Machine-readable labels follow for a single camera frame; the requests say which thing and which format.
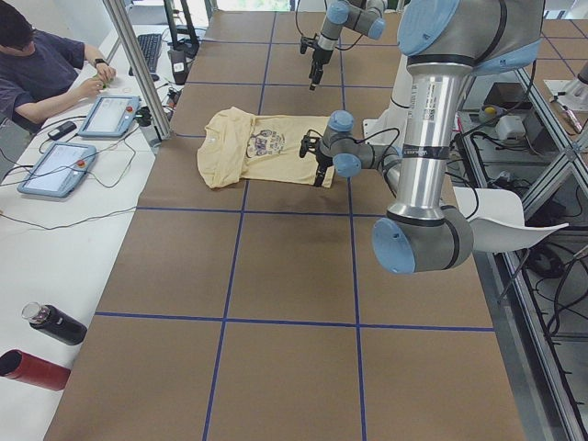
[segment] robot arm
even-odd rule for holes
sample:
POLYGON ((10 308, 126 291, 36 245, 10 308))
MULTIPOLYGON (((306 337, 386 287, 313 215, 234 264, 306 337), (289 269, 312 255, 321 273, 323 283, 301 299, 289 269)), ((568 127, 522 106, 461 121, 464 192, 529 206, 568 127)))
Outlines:
POLYGON ((379 39, 386 27, 386 22, 382 19, 386 8, 385 0, 367 0, 366 9, 354 5, 355 1, 339 0, 331 3, 322 23, 321 34, 315 34, 312 39, 300 38, 300 53, 306 53, 308 48, 314 49, 309 74, 311 90, 321 82, 322 67, 331 60, 343 27, 374 40, 379 39))
POLYGON ((440 200, 458 96, 469 75, 507 72, 536 59, 542 3, 412 0, 399 28, 413 79, 401 157, 391 144, 354 141, 353 117, 344 111, 332 114, 319 141, 307 143, 317 155, 318 172, 331 161, 343 176, 361 168, 378 168, 384 176, 396 198, 376 223, 372 244, 389 271, 448 269, 471 253, 467 220, 440 200))

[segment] bottle cap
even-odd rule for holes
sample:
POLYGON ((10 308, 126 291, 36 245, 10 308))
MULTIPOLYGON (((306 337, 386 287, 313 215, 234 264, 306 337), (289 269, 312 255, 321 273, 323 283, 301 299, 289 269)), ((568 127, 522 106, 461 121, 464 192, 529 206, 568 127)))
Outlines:
POLYGON ((23 319, 31 322, 31 323, 41 323, 43 322, 43 307, 39 305, 36 301, 32 301, 27 306, 22 309, 20 315, 23 319))

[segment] black water bottle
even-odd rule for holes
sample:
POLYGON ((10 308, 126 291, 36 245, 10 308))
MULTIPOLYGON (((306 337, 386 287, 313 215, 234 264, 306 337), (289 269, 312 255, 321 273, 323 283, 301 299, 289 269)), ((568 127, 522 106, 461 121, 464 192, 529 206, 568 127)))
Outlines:
POLYGON ((52 305, 39 305, 33 301, 22 310, 22 318, 31 328, 37 329, 66 345, 79 345, 87 332, 86 327, 52 305))

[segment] man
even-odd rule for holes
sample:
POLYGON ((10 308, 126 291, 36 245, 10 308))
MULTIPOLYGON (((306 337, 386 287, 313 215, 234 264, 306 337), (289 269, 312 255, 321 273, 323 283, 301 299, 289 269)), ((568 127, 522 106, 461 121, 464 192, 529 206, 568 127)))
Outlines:
POLYGON ((0 0, 0 112, 36 131, 45 119, 97 96, 116 71, 98 48, 34 29, 0 0), (70 89, 77 71, 90 62, 97 76, 70 89))

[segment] keyboard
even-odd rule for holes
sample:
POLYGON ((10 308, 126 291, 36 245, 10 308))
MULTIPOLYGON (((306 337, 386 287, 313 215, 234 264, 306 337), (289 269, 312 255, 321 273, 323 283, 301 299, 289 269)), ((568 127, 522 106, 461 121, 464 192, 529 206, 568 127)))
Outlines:
MULTIPOLYGON (((159 79, 155 72, 157 71, 159 51, 162 47, 162 34, 142 34, 137 36, 137 40, 143 52, 143 57, 145 57, 145 61, 147 62, 147 68, 151 77, 153 79, 159 79)), ((129 75, 132 75, 132 68, 129 68, 129 75)))

